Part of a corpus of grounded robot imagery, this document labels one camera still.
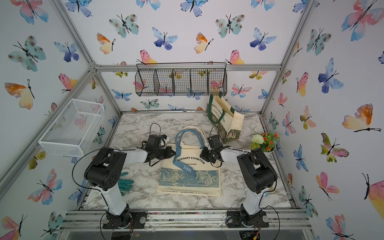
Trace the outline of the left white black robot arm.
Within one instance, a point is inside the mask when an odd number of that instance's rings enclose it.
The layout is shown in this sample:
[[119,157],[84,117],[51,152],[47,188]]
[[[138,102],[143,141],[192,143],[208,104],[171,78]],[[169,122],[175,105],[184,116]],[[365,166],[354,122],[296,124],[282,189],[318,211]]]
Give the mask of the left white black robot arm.
[[124,201],[121,180],[124,166],[131,163],[148,163],[151,167],[152,160],[158,162],[174,157],[176,152],[168,146],[169,137],[166,135],[150,135],[140,148],[120,150],[110,147],[102,147],[93,150],[84,156],[97,153],[84,172],[84,179],[90,184],[90,190],[101,193],[107,205],[104,229],[143,228],[140,219],[146,218],[146,214],[140,217],[131,213],[129,205]]

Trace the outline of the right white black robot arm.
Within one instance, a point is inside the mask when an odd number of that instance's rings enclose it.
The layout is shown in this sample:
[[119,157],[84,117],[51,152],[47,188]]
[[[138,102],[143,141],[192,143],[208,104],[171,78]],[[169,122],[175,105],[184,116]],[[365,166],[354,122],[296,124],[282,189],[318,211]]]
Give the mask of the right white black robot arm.
[[224,146],[219,136],[208,138],[209,147],[202,150],[200,157],[208,163],[230,162],[238,164],[247,186],[246,198],[239,211],[228,211],[226,225],[229,228],[269,227],[269,219],[261,202],[265,193],[277,184],[278,175],[261,149],[237,150]]

